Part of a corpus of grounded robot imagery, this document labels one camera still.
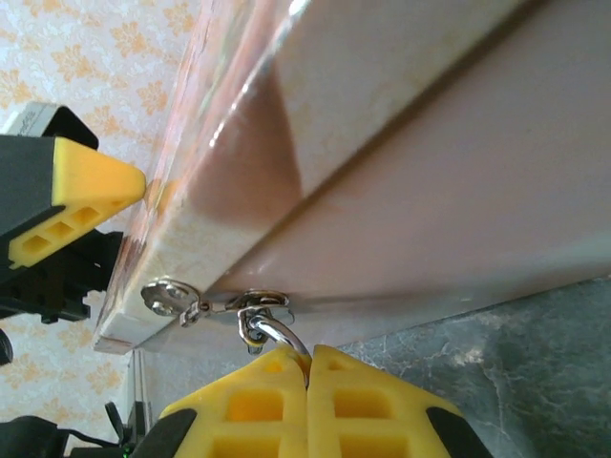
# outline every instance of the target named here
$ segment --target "gray marble surface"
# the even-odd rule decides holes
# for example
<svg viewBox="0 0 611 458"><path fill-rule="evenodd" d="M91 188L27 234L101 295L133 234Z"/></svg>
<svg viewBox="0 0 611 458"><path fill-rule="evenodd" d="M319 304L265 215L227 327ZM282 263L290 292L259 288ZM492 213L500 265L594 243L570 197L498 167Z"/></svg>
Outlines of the gray marble surface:
<svg viewBox="0 0 611 458"><path fill-rule="evenodd" d="M610 316L587 281L341 349L456 404L495 458L611 457ZM236 368L147 353L153 415Z"/></svg>

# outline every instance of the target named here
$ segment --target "metal ring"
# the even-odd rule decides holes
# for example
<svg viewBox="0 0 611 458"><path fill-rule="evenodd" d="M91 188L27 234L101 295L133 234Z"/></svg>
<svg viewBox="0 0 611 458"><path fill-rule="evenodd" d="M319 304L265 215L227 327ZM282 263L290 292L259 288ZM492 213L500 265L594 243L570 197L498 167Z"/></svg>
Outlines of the metal ring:
<svg viewBox="0 0 611 458"><path fill-rule="evenodd" d="M265 334L250 327L250 319L257 315L265 315L271 318L269 309L262 305L250 305L238 310L238 333L250 348L261 348L268 339Z"/></svg>
<svg viewBox="0 0 611 458"><path fill-rule="evenodd" d="M276 344L287 344L302 355L309 356L306 346L299 338L283 323L266 315L255 315L248 321L248 327L264 334Z"/></svg>

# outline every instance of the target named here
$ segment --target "yellow rubber pad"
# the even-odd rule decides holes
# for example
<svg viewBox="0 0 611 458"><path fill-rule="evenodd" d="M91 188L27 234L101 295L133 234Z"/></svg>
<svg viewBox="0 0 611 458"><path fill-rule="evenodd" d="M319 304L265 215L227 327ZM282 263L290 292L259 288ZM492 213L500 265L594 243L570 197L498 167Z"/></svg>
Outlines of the yellow rubber pad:
<svg viewBox="0 0 611 458"><path fill-rule="evenodd" d="M51 202L66 208L11 241L11 268L31 267L82 237L140 200L145 188L146 178L138 168L57 137Z"/></svg>
<svg viewBox="0 0 611 458"><path fill-rule="evenodd" d="M298 358L273 350L167 407L198 413L175 458L450 458L426 410L452 404L323 345L306 391Z"/></svg>
<svg viewBox="0 0 611 458"><path fill-rule="evenodd" d="M175 458L306 458L302 362L286 347L168 406L198 415Z"/></svg>
<svg viewBox="0 0 611 458"><path fill-rule="evenodd" d="M318 345L310 369L311 458L450 458L428 407L449 402L334 348Z"/></svg>

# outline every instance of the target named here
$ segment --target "clamp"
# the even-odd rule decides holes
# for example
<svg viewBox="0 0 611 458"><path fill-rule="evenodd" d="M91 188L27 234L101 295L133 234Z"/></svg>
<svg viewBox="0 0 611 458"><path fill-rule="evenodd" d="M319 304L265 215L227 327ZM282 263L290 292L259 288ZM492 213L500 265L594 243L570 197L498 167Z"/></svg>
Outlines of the clamp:
<svg viewBox="0 0 611 458"><path fill-rule="evenodd" d="M166 407L131 457L492 458L450 402L268 324L278 348Z"/></svg>
<svg viewBox="0 0 611 458"><path fill-rule="evenodd" d="M0 135L0 320L90 317L83 298L108 287L122 233L95 227L144 196L136 167L97 151L64 106L31 102Z"/></svg>

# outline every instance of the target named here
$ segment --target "wallpaper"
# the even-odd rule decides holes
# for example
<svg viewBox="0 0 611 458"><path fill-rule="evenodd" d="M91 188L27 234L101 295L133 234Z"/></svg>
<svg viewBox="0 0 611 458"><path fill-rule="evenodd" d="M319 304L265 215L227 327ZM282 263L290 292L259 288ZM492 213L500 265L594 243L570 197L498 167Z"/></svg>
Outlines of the wallpaper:
<svg viewBox="0 0 611 458"><path fill-rule="evenodd" d="M100 139L100 151L147 170L197 1L9 0L0 4L0 125L30 100L62 103ZM118 215L102 230L125 227ZM0 421L35 414L115 439L104 403L116 400L129 355L92 350L103 296L86 322L0 322L14 362L0 368Z"/></svg>

